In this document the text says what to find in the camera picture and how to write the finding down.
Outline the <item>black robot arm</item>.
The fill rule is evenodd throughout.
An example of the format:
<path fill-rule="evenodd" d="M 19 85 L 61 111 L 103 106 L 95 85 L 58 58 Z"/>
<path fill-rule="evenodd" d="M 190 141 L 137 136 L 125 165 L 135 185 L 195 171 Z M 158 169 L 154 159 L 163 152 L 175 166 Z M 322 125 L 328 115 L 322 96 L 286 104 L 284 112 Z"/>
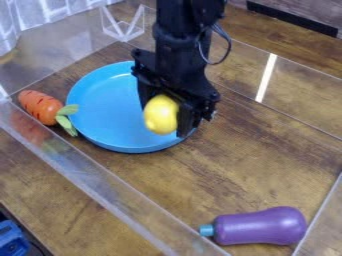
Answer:
<path fill-rule="evenodd" d="M 159 94 L 177 101 L 177 136 L 186 137 L 203 120 L 211 120 L 221 94 L 205 69 L 211 35 L 224 34 L 218 20 L 228 0 L 157 0 L 153 26 L 155 50 L 134 49 L 133 75 L 138 79 L 141 104 Z"/>

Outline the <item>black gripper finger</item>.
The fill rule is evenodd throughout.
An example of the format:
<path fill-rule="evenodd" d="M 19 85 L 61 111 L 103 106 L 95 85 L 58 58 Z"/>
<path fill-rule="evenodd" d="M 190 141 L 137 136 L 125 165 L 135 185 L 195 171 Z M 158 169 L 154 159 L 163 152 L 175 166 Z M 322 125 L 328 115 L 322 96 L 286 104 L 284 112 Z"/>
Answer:
<path fill-rule="evenodd" d="M 203 119 L 203 104 L 201 101 L 185 101 L 178 112 L 177 136 L 185 138 L 199 126 Z"/>
<path fill-rule="evenodd" d="M 146 107 L 149 101 L 162 92 L 162 85 L 158 79 L 138 80 L 138 93 L 141 106 Z"/>

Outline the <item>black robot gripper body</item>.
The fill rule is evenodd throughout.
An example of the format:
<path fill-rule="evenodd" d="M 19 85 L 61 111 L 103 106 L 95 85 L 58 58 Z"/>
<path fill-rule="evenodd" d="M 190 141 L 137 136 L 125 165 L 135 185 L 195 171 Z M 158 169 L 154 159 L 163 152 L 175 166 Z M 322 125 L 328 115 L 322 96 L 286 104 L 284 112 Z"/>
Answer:
<path fill-rule="evenodd" d="M 185 101 L 201 101 L 203 119 L 213 119 L 221 94 L 209 81 L 205 70 L 213 62 L 209 60 L 214 26 L 175 30 L 177 26 L 154 24 L 153 36 L 155 51 L 135 48 L 133 75 L 137 80 L 158 79 L 162 92 L 179 105 Z"/>

